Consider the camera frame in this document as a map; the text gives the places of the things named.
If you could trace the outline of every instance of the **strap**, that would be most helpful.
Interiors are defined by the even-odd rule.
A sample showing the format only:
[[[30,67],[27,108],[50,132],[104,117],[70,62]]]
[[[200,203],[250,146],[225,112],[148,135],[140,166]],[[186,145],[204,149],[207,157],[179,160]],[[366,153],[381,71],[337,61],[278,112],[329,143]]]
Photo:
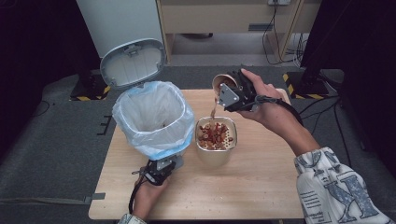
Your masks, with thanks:
[[[297,121],[299,121],[299,123],[304,126],[303,120],[301,119],[299,113],[294,109],[294,107],[284,102],[282,99],[276,99],[273,97],[268,97],[266,95],[258,95],[254,99],[254,101],[258,105],[262,105],[263,103],[273,103],[273,104],[281,105],[287,110],[289,110],[289,112],[297,119]]]
[[[136,196],[137,191],[140,189],[140,186],[143,184],[144,177],[141,175],[139,176],[139,182],[134,186],[134,190],[132,191],[131,198],[129,199],[128,209],[129,214],[132,214],[134,211],[134,197]]]

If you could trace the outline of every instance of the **hand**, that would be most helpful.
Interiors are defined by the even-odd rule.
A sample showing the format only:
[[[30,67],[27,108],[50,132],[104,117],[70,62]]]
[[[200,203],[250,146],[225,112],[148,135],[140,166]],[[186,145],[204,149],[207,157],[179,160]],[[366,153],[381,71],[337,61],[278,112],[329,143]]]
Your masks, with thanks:
[[[163,191],[168,187],[169,181],[170,176],[163,181],[161,186],[155,186],[145,181],[134,196],[134,211],[132,215],[146,220],[149,216],[149,212],[158,201],[158,198],[160,198]]]
[[[248,79],[250,79],[250,81],[252,81],[254,89],[258,95],[266,95],[285,100],[282,93],[277,91],[272,84],[265,84],[261,77],[246,69],[241,69],[241,71]],[[281,105],[264,103],[253,112],[238,111],[238,113],[246,119],[252,119],[259,122],[268,130],[285,139],[296,156],[319,148],[317,141],[311,133]]]

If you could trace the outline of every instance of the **brown food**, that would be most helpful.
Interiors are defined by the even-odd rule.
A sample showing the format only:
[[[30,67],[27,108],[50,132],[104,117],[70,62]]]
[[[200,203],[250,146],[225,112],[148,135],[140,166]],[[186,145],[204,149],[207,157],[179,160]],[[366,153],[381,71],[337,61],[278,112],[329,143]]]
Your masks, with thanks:
[[[198,145],[210,150],[225,150],[224,143],[232,142],[233,138],[227,138],[228,127],[214,120],[210,120],[205,126],[200,126],[197,131]]]

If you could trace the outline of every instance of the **beige cup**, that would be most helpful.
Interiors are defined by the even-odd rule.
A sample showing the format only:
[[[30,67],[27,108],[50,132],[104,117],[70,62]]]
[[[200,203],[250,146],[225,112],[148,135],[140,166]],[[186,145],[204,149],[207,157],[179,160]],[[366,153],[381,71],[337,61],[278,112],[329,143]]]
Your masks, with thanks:
[[[215,91],[216,95],[219,95],[220,92],[220,84],[224,83],[229,87],[236,87],[236,80],[230,76],[225,74],[219,74],[215,76],[212,80],[212,88]]]
[[[226,139],[231,137],[233,141],[224,141],[223,145],[225,146],[225,149],[207,149],[199,145],[199,136],[197,131],[200,129],[200,126],[205,127],[205,125],[208,124],[210,120],[212,120],[211,117],[198,120],[195,126],[195,143],[197,146],[198,157],[206,166],[220,167],[230,160],[232,149],[236,146],[236,128],[231,119],[215,117],[215,123],[225,124],[227,126],[228,130],[226,132]]]

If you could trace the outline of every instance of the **trash can lid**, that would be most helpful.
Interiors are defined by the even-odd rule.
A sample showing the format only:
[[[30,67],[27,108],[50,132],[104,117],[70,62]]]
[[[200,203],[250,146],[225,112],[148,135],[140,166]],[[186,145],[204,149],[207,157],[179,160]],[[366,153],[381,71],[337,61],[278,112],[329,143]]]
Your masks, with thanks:
[[[100,63],[100,71],[108,86],[123,89],[156,77],[165,61],[163,43],[156,39],[139,39],[109,51]]]

